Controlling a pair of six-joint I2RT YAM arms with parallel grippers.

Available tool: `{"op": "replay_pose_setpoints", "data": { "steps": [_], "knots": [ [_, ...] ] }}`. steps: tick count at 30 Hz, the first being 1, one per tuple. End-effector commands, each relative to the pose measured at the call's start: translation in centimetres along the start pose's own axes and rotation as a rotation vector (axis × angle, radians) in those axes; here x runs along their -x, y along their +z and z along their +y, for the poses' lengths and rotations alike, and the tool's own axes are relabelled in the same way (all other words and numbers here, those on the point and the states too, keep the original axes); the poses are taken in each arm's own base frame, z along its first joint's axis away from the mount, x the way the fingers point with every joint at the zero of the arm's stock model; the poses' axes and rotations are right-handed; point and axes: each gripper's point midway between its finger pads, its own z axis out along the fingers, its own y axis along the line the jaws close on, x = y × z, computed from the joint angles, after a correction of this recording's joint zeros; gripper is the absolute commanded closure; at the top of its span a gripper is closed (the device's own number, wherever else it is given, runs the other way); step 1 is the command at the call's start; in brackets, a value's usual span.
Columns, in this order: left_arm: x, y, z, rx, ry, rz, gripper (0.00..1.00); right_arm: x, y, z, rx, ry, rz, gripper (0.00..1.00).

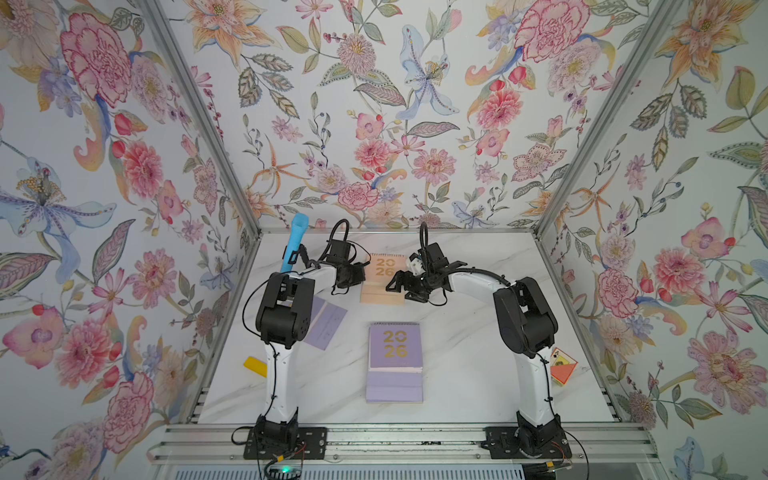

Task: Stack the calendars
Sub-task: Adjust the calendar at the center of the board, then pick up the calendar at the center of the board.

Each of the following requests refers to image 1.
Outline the peach calendar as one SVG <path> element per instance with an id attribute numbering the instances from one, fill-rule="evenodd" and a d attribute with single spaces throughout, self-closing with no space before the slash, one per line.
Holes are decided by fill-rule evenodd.
<path id="1" fill-rule="evenodd" d="M 402 292 L 390 292 L 387 285 L 395 274 L 406 267 L 406 257 L 396 254 L 373 254 L 365 267 L 366 279 L 361 287 L 360 300 L 363 304 L 402 306 L 405 304 Z"/>

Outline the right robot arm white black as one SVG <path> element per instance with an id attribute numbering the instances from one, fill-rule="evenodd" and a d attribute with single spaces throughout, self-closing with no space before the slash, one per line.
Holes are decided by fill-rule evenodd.
<path id="1" fill-rule="evenodd" d="M 550 357 L 558 322 L 536 280 L 510 281 L 489 270 L 451 262 L 436 243 L 412 254 L 393 274 L 388 292 L 427 303 L 435 290 L 456 292 L 494 307 L 503 344 L 515 354 L 520 404 L 513 426 L 486 427 L 481 447 L 493 459 L 572 457 L 552 396 Z"/>

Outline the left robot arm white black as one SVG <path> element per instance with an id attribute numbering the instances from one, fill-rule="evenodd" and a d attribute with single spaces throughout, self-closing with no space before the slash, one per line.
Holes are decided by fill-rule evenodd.
<path id="1" fill-rule="evenodd" d="M 365 280 L 358 247 L 329 239 L 312 260 L 301 241 L 292 238 L 279 271 L 270 274 L 255 293 L 262 295 L 253 321 L 244 326 L 264 344 L 268 355 L 266 407 L 250 428 L 243 458 L 275 465 L 282 461 L 325 458 L 328 430 L 302 427 L 296 393 L 298 347 L 310 330 L 315 294 L 347 290 Z"/>

